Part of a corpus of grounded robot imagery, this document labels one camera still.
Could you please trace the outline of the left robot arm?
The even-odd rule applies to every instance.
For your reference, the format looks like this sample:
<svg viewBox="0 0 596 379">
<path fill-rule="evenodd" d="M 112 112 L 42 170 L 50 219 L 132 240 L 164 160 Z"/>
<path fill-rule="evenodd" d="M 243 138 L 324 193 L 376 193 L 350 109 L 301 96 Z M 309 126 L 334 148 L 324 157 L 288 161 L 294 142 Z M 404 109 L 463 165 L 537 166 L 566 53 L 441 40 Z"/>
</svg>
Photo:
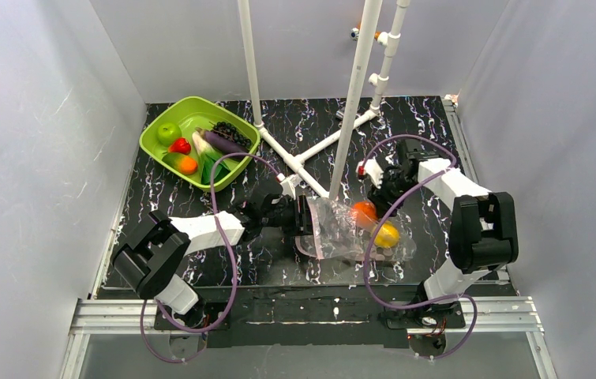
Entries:
<svg viewBox="0 0 596 379">
<path fill-rule="evenodd" d="M 313 217 L 307 197 L 253 195 L 227 211 L 191 218 L 150 212 L 111 254 L 111 265 L 138 298 L 155 299 L 185 315 L 199 297 L 176 273 L 183 257 L 252 240 L 266 227 L 279 228 L 287 237 L 312 235 Z"/>
</svg>

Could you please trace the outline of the fake dark grapes bunch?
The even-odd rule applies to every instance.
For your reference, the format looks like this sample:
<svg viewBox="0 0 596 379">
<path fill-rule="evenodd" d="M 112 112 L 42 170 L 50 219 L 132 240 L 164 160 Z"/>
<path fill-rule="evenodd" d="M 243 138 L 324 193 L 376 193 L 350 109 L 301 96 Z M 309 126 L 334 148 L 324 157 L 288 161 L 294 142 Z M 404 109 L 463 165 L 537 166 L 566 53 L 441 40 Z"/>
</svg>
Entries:
<svg viewBox="0 0 596 379">
<path fill-rule="evenodd" d="M 229 122 L 221 121 L 212 124 L 212 132 L 230 142 L 234 142 L 243 148 L 249 150 L 252 141 L 243 135 L 235 126 Z"/>
</svg>

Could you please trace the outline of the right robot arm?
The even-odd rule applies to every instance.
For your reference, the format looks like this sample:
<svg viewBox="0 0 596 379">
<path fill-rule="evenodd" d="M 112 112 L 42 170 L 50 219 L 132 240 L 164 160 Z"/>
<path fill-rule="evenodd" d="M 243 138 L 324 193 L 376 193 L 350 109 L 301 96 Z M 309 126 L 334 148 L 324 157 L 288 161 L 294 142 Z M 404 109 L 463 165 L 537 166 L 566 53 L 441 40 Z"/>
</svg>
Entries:
<svg viewBox="0 0 596 379">
<path fill-rule="evenodd" d="M 401 172 L 396 175 L 384 173 L 377 163 L 370 161 L 377 149 L 391 141 L 398 143 Z M 432 191 L 451 212 L 448 258 L 422 283 L 417 299 L 399 305 L 373 295 L 382 306 L 414 310 L 456 302 L 483 276 L 516 261 L 519 244 L 512 196 L 480 186 L 457 169 L 456 164 L 456 157 L 445 147 L 413 134 L 382 140 L 358 164 L 358 177 L 369 177 L 384 199 L 393 200 L 380 223 L 421 188 Z"/>
</svg>

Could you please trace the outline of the clear zip top bag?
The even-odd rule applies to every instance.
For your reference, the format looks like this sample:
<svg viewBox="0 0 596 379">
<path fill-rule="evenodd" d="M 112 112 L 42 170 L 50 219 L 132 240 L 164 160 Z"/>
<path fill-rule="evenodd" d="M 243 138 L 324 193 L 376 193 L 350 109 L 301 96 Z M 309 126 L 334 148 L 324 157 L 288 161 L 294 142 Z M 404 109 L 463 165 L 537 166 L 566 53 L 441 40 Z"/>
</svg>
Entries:
<svg viewBox="0 0 596 379">
<path fill-rule="evenodd" d="M 326 197 L 309 199 L 314 218 L 314 233 L 295 239 L 300 253 L 324 259 L 349 259 L 362 261 L 368 246 L 372 246 L 369 259 L 375 261 L 409 261 L 417 246 L 410 234 L 390 221 L 399 231 L 399 243 L 391 249 L 374 245 L 374 238 L 380 229 L 379 221 L 372 231 L 356 227 L 351 217 L 351 207 Z"/>
</svg>

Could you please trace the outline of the fake bok choy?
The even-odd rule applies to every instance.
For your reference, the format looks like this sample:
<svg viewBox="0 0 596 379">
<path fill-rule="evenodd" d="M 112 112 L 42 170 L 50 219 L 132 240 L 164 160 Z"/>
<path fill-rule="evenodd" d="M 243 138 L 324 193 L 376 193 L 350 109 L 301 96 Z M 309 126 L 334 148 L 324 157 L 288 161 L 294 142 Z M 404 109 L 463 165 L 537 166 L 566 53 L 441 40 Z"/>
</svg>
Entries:
<svg viewBox="0 0 596 379">
<path fill-rule="evenodd" d="M 192 139 L 193 146 L 198 155 L 198 163 L 201 168 L 201 183 L 203 185 L 209 186 L 211 182 L 217 182 L 231 172 L 225 161 L 214 167 L 214 163 L 223 154 L 213 148 L 196 130 L 192 134 Z"/>
</svg>

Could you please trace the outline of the fake purple eggplant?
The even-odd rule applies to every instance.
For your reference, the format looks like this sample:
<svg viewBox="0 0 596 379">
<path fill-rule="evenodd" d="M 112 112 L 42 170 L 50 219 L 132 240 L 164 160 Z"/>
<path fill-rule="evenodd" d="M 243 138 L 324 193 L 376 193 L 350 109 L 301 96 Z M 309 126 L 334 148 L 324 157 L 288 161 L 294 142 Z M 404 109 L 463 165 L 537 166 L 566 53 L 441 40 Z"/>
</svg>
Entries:
<svg viewBox="0 0 596 379">
<path fill-rule="evenodd" d="M 205 139 L 213 148 L 219 150 L 223 154 L 231 154 L 231 153 L 246 153 L 247 150 L 244 149 L 240 144 L 229 141 L 226 138 L 219 136 L 218 134 L 212 132 L 211 130 L 206 130 L 202 128 L 196 128 L 197 133 Z"/>
</svg>

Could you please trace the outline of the fake red tomato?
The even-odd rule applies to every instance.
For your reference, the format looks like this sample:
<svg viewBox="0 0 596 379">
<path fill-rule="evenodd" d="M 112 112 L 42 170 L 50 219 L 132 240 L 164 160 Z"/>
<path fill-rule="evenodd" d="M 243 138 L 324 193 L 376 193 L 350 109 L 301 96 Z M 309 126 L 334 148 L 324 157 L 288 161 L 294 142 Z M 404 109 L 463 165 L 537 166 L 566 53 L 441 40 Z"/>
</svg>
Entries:
<svg viewBox="0 0 596 379">
<path fill-rule="evenodd" d="M 184 137 L 177 138 L 169 147 L 169 153 L 180 153 L 189 155 L 191 153 L 191 144 Z"/>
</svg>

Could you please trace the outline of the fake green apple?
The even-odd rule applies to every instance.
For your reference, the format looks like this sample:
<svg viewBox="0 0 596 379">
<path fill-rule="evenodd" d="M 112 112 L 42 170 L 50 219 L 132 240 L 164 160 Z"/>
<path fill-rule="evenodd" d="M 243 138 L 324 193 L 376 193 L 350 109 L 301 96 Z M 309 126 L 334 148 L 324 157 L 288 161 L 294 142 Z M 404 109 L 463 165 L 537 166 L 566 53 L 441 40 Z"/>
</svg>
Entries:
<svg viewBox="0 0 596 379">
<path fill-rule="evenodd" d="M 165 122 L 157 127 L 157 141 L 164 147 L 170 147 L 177 139 L 182 138 L 180 127 L 173 122 Z"/>
</svg>

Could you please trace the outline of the fake mango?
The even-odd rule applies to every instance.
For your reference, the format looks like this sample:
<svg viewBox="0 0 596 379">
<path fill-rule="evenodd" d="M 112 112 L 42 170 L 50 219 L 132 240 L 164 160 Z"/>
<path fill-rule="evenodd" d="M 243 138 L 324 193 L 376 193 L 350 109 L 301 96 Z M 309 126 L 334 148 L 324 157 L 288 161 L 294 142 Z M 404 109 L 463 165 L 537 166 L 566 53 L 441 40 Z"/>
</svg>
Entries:
<svg viewBox="0 0 596 379">
<path fill-rule="evenodd" d="M 191 175 L 198 171 L 197 161 L 183 153 L 168 152 L 162 158 L 162 162 L 182 175 Z"/>
</svg>

